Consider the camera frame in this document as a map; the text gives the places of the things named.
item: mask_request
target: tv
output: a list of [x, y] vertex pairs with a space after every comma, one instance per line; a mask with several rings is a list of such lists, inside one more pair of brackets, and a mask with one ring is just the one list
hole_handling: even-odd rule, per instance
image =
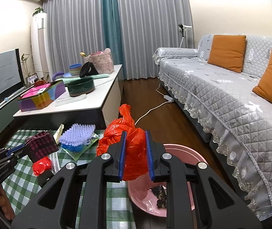
[[0, 53], [0, 103], [23, 86], [19, 49]]

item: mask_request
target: blue gripper pad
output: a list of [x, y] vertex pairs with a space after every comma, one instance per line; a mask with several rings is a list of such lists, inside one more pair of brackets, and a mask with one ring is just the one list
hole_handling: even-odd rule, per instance
[[145, 140], [147, 144], [147, 162], [148, 162], [149, 176], [151, 181], [153, 181], [155, 177], [154, 168], [153, 168], [154, 162], [153, 162], [153, 155], [152, 155], [152, 150], [151, 150], [151, 145], [149, 140], [149, 134], [147, 131], [145, 132]]
[[125, 131], [122, 132], [124, 134], [122, 148], [121, 148], [121, 154], [120, 154], [120, 160], [119, 160], [119, 178], [122, 180], [123, 174], [124, 174], [124, 167], [125, 167], [125, 148], [126, 148], [126, 135], [127, 133]]
[[16, 147], [14, 147], [13, 149], [8, 150], [8, 152], [7, 152], [6, 155], [9, 156], [9, 155], [11, 155], [11, 153], [14, 153], [14, 152], [18, 151], [20, 148], [23, 147], [23, 145], [24, 145], [24, 144], [21, 144], [21, 145], [18, 145], [18, 146], [16, 146]]

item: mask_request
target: green checkered tablecloth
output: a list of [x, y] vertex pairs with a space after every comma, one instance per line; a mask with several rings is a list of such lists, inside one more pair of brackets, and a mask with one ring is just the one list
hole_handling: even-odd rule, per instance
[[[37, 134], [39, 131], [33, 130], [18, 130], [17, 133], [10, 139], [7, 148], [14, 148], [29, 137]], [[96, 130], [96, 134], [103, 136], [103, 131]], [[90, 162], [96, 157], [96, 147], [98, 142], [94, 143], [79, 160], [73, 160], [62, 148], [57, 152], [60, 162], [60, 167], [65, 166], [69, 162], [74, 162], [77, 165]], [[32, 162], [28, 156], [21, 158], [15, 166], [16, 171], [11, 174], [4, 182], [3, 188], [12, 204], [12, 208], [18, 214], [22, 208], [27, 205], [29, 200], [41, 189], [37, 183], [37, 177], [34, 176], [32, 170]], [[84, 193], [85, 183], [83, 185], [82, 194]], [[132, 206], [129, 201], [129, 195], [125, 182], [107, 183], [106, 194], [106, 223], [107, 229], [135, 229], [134, 216]], [[79, 202], [78, 217], [76, 228], [78, 228], [80, 208], [82, 204], [82, 196]]]

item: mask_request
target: pink storage basket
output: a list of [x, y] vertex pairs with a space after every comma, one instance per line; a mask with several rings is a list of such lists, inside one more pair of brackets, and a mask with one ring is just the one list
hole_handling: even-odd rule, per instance
[[[206, 162], [206, 160], [195, 150], [176, 144], [164, 144], [166, 152], [177, 156], [181, 161], [188, 164], [197, 164], [198, 162]], [[189, 197], [190, 197], [190, 204], [191, 209], [193, 210], [194, 201], [191, 191], [191, 186], [188, 184], [189, 189]], [[135, 180], [128, 181], [127, 187], [129, 192], [129, 197], [131, 198], [132, 202], [139, 207], [141, 210], [145, 211], [146, 213], [159, 216], [159, 217], [166, 217], [167, 216], [167, 209], [161, 208], [159, 209], [156, 205], [157, 197], [150, 191], [149, 189], [152, 187], [156, 187], [159, 185], [166, 186], [166, 183], [153, 183], [149, 177], [149, 173], [146, 173], [142, 176], [137, 177]]]
[[114, 71], [114, 62], [111, 52], [84, 57], [85, 62], [92, 62], [99, 74], [110, 74]]

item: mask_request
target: tower air conditioner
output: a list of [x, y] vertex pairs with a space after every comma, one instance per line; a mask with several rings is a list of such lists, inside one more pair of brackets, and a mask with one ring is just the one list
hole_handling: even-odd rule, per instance
[[38, 13], [32, 18], [31, 43], [33, 62], [36, 74], [39, 78], [52, 79], [53, 68], [51, 67], [51, 57], [48, 39], [47, 14]]

